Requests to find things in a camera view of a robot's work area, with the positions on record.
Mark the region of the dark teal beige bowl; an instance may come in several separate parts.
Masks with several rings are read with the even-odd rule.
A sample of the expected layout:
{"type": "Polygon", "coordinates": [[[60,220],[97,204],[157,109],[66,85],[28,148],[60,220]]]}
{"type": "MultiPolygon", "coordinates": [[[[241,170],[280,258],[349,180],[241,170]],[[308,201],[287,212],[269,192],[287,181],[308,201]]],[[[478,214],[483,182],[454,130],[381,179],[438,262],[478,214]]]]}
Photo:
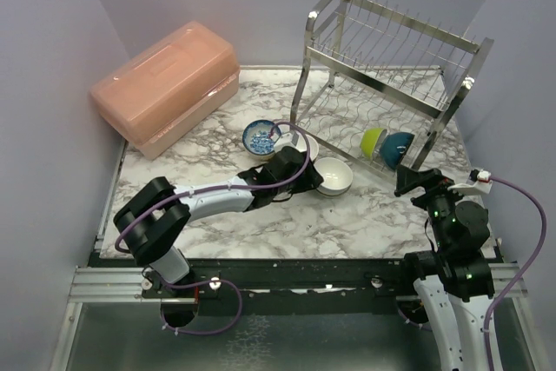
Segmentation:
{"type": "Polygon", "coordinates": [[[414,134],[396,132],[386,136],[380,147],[382,161],[391,170],[396,170],[414,140],[414,134]]]}

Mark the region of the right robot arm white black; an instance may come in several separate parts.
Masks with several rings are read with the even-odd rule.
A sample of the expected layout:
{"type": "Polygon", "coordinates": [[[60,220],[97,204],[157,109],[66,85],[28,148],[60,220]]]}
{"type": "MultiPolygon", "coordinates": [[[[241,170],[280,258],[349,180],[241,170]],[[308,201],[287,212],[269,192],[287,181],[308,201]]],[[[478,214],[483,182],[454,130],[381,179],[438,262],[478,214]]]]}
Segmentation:
{"type": "Polygon", "coordinates": [[[481,251],[490,236],[488,212],[471,199],[489,193],[492,185],[486,170],[473,170],[464,183],[439,169],[396,170],[395,196],[422,188],[411,203],[427,212],[434,233],[431,250],[404,256],[399,283],[420,297],[444,370],[502,368],[487,312],[494,299],[492,270],[481,251]]]}

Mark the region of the pink plastic storage box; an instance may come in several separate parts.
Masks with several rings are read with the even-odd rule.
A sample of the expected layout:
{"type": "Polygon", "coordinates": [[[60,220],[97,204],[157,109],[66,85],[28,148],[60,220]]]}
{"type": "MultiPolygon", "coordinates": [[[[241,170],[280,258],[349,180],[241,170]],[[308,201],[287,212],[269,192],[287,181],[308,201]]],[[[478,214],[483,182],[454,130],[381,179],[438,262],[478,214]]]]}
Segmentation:
{"type": "Polygon", "coordinates": [[[95,84],[99,114],[150,160],[202,122],[239,89],[231,43],[190,22],[95,84]]]}

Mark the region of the lime green white bowl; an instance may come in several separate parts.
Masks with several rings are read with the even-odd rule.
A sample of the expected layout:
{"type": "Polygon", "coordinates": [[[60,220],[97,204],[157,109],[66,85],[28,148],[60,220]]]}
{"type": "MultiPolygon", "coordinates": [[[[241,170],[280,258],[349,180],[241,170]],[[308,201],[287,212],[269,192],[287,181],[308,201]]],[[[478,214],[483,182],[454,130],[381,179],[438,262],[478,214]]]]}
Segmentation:
{"type": "Polygon", "coordinates": [[[381,146],[386,136],[387,129],[385,128],[371,128],[366,130],[360,142],[361,153],[366,158],[372,159],[375,150],[381,146]]]}

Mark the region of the stainless steel dish rack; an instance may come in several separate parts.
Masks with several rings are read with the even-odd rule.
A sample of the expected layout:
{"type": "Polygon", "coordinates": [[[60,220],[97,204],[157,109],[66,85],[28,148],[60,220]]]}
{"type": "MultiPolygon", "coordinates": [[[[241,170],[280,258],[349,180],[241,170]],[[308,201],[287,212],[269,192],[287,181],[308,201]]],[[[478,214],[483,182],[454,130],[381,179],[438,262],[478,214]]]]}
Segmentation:
{"type": "Polygon", "coordinates": [[[326,149],[392,180],[373,128],[408,132],[402,162],[429,156],[473,88],[493,40],[469,40],[375,0],[319,0],[305,23],[301,75],[290,121],[326,149]]]}

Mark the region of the blue white patterned bowl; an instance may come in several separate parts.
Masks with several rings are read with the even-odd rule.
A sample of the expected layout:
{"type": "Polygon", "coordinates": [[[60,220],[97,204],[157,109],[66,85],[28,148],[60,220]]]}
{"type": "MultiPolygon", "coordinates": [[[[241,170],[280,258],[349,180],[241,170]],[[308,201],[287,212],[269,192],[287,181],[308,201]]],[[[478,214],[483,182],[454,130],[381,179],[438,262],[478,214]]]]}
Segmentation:
{"type": "Polygon", "coordinates": [[[242,143],[251,156],[264,159],[274,154],[280,136],[280,128],[272,121],[260,119],[248,124],[242,133],[242,143]]]}

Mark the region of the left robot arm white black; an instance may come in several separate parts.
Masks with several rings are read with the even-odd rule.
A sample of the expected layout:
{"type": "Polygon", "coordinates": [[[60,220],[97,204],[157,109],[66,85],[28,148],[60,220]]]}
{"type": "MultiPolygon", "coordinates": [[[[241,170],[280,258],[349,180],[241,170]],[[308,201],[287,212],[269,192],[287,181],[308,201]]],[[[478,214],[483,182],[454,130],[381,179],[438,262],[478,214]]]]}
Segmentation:
{"type": "Polygon", "coordinates": [[[175,246],[190,223],[225,213],[244,213],[268,206],[279,195],[317,189],[323,177],[306,151],[285,147],[267,162],[225,182],[178,188],[164,176],[147,183],[114,216],[119,232],[115,248],[129,253],[139,267],[150,267],[175,297],[189,292],[190,266],[175,246]]]}

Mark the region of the white orange bowl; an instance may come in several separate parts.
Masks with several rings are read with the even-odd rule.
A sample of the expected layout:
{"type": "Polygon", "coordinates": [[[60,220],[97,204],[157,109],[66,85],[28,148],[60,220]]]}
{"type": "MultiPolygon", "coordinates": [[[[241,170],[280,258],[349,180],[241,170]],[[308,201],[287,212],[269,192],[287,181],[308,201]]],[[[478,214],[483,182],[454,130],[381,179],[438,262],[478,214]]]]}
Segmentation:
{"type": "MultiPolygon", "coordinates": [[[[307,135],[307,140],[308,140],[308,143],[309,143],[310,160],[311,160],[311,162],[314,162],[319,155],[320,145],[311,135],[307,135]]],[[[300,139],[299,142],[298,142],[298,145],[300,146],[300,149],[301,149],[302,152],[307,150],[307,143],[304,139],[300,139]]]]}

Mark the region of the white grey bottom bowl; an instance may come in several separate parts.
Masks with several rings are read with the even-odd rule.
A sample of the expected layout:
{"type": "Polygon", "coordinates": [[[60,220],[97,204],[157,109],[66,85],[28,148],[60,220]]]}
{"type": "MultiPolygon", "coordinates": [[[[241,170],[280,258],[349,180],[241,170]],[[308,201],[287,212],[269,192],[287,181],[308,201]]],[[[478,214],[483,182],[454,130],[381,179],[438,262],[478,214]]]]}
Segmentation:
{"type": "Polygon", "coordinates": [[[323,178],[322,184],[316,189],[323,195],[341,195],[345,193],[353,183],[353,171],[340,159],[322,157],[314,162],[314,168],[323,178]]]}

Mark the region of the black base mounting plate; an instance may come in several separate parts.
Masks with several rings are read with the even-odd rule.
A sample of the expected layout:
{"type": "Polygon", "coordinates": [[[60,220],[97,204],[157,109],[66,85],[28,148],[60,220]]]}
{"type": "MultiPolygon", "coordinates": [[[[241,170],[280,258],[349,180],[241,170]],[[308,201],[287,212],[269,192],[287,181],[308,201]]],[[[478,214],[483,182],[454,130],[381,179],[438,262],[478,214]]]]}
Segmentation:
{"type": "Polygon", "coordinates": [[[245,315],[389,315],[396,301],[416,294],[415,278],[436,270],[427,251],[402,259],[194,259],[191,264],[197,280],[216,275],[242,294],[230,287],[174,290],[156,283],[140,291],[140,298],[160,302],[170,319],[196,313],[232,316],[237,310],[245,315]]]}

